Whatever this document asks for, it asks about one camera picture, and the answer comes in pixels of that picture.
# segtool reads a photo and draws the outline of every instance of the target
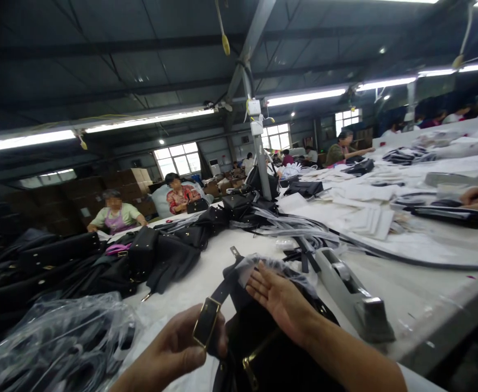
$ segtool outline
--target ceiling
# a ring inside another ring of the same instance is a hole
[[[228,90],[258,4],[219,0],[227,57],[213,0],[0,0],[0,131],[215,101]],[[250,58],[256,96],[451,64],[466,9],[464,0],[277,0]],[[478,56],[477,7],[465,56]],[[235,96],[244,96],[242,86]],[[242,121],[244,109],[235,112]],[[168,125],[222,123],[216,114]],[[132,143],[132,131],[118,143]],[[16,151],[4,155],[16,161]]]

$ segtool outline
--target woman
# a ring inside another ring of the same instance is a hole
[[[292,164],[293,163],[293,157],[290,155],[289,150],[283,150],[283,167],[286,167],[287,164]]]
[[[164,178],[164,182],[172,188],[167,193],[167,203],[170,205],[170,212],[173,215],[186,212],[188,203],[201,198],[201,195],[193,186],[181,184],[181,178],[177,173],[168,173]]]
[[[364,155],[368,152],[375,151],[374,148],[358,151],[355,148],[350,147],[352,139],[353,134],[350,131],[342,131],[341,133],[339,133],[338,143],[331,146],[328,150],[325,164],[326,167],[329,167],[336,163],[346,163],[346,160],[348,158]]]
[[[140,224],[146,226],[146,219],[132,204],[123,203],[121,193],[115,189],[103,192],[106,207],[102,208],[95,219],[87,226],[88,232],[97,231],[106,226],[110,235],[133,229]]]

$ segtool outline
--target metal pole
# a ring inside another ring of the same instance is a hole
[[[417,80],[408,83],[408,124],[405,127],[406,132],[413,130],[415,125],[415,90],[416,90]]]
[[[243,69],[243,86],[244,91],[248,99],[253,99],[253,91],[250,86],[250,79],[246,74],[246,71]],[[262,188],[262,195],[266,200],[272,200],[272,193],[270,192],[270,182],[268,180],[268,172],[266,171],[266,158],[265,158],[265,151],[262,148],[262,139],[260,135],[254,136],[254,148],[255,153],[257,154],[257,166],[259,168],[259,177],[261,178],[261,188]]]

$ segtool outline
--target white work table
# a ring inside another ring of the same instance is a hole
[[[342,208],[345,207],[313,201],[306,211],[301,208],[297,213],[304,212],[306,216],[312,214],[310,218],[329,227],[337,225],[336,229],[342,229],[342,213],[332,213]],[[170,219],[185,216],[183,214]],[[165,220],[161,220],[149,226],[164,222]],[[444,232],[444,237],[448,240],[438,245],[446,246],[449,256],[454,252],[451,248],[452,241],[457,242],[459,238],[468,242],[478,241],[478,230],[442,223],[433,223],[432,227]],[[137,294],[125,299],[125,302],[135,307],[140,315],[146,313],[147,323],[158,321],[164,316],[173,316],[203,302],[219,285],[223,279],[223,269],[235,260],[230,247],[235,246],[242,255],[259,253],[272,258],[283,258],[284,253],[276,248],[275,242],[275,238],[254,237],[240,229],[225,230],[209,240],[207,249],[201,252],[198,264],[182,281],[171,283],[164,294],[154,294],[141,303],[141,299],[149,291],[145,284],[141,284]],[[417,247],[420,249],[424,245],[420,243]],[[430,372],[478,326],[478,272],[412,266],[360,252],[345,252],[340,258],[348,264],[369,293],[384,300],[396,341],[376,347],[389,358],[421,375]],[[310,270],[307,276],[316,287],[319,297],[335,314],[341,327],[357,336],[311,266]],[[230,299],[223,304],[222,313],[227,320],[234,315],[235,309]]]

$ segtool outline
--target plastic bag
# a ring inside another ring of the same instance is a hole
[[[118,293],[40,301],[0,343],[0,391],[96,391],[140,330]]]

